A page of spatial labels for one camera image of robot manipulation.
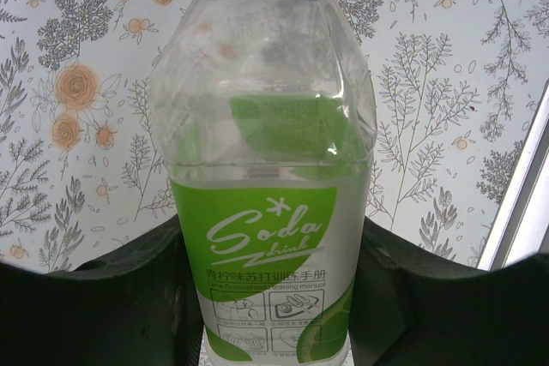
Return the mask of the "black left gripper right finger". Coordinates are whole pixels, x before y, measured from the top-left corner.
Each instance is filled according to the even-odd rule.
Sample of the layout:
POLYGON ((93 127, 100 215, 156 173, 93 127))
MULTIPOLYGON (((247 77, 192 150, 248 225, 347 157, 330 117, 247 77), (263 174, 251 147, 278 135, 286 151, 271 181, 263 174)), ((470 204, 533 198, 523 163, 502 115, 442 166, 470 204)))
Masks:
POLYGON ((546 365, 548 255, 486 272, 367 219, 349 333, 357 365, 546 365))

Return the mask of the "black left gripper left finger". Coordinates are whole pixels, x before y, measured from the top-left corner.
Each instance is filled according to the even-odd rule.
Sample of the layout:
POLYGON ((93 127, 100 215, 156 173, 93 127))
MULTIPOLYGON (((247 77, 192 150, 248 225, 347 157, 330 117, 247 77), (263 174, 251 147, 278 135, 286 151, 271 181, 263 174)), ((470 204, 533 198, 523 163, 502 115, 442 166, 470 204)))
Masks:
POLYGON ((1 266, 3 365, 196 365, 202 328, 177 217, 71 272, 1 266))

